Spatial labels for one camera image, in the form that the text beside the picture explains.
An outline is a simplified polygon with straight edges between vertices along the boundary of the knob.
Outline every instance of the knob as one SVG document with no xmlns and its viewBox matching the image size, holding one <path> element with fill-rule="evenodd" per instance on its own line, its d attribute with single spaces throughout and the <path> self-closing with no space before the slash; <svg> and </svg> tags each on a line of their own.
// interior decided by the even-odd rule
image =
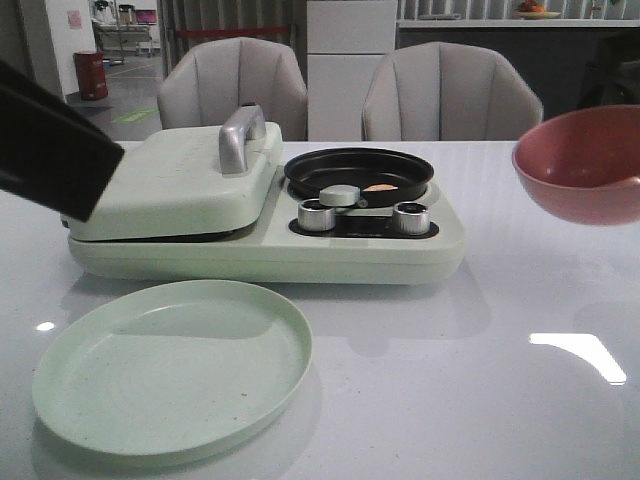
<svg viewBox="0 0 640 480">
<path fill-rule="evenodd" d="M 305 200 L 298 205 L 298 225 L 309 232 L 327 232 L 336 226 L 336 209 L 317 198 Z"/>
<path fill-rule="evenodd" d="M 396 203 L 393 206 L 391 225 L 397 233 L 424 235 L 429 231 L 431 225 L 429 209 L 416 202 Z"/>
</svg>

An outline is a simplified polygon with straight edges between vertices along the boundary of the black frying pan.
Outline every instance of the black frying pan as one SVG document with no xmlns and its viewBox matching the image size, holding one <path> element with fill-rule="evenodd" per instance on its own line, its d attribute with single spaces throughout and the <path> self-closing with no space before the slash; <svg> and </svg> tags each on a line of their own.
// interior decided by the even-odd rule
<svg viewBox="0 0 640 480">
<path fill-rule="evenodd" d="M 293 192 L 302 198 L 318 198 L 332 185 L 360 189 L 359 206 L 389 207 L 415 200 L 427 190 L 433 167 L 408 153 L 378 148 L 334 148 L 305 153 L 284 167 Z M 365 191 L 374 185 L 393 185 L 393 190 Z"/>
</svg>

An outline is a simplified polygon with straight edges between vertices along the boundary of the pink bowl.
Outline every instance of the pink bowl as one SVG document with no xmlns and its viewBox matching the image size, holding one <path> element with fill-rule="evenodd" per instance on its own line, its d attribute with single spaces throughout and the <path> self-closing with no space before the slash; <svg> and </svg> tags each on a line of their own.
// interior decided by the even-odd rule
<svg viewBox="0 0 640 480">
<path fill-rule="evenodd" d="M 520 137 L 513 165 L 529 196 L 559 218 L 589 225 L 636 221 L 640 105 L 593 107 L 547 120 Z"/>
</svg>

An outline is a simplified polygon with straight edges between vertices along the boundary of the red trash can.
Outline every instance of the red trash can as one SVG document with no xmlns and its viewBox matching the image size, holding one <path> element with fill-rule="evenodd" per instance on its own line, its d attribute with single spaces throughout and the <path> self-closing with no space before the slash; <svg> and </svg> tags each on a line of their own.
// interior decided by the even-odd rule
<svg viewBox="0 0 640 480">
<path fill-rule="evenodd" d="M 109 93 L 102 57 L 102 52 L 76 52 L 73 54 L 82 100 L 99 100 Z"/>
</svg>

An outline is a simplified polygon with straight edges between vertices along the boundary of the green floor marking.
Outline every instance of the green floor marking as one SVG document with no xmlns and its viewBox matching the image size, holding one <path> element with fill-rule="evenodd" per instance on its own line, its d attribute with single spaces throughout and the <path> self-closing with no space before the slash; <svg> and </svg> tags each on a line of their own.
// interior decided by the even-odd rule
<svg viewBox="0 0 640 480">
<path fill-rule="evenodd" d="M 157 113 L 157 108 L 139 108 L 133 112 L 120 115 L 114 120 L 114 123 L 140 123 L 144 122 L 147 118 Z"/>
</svg>

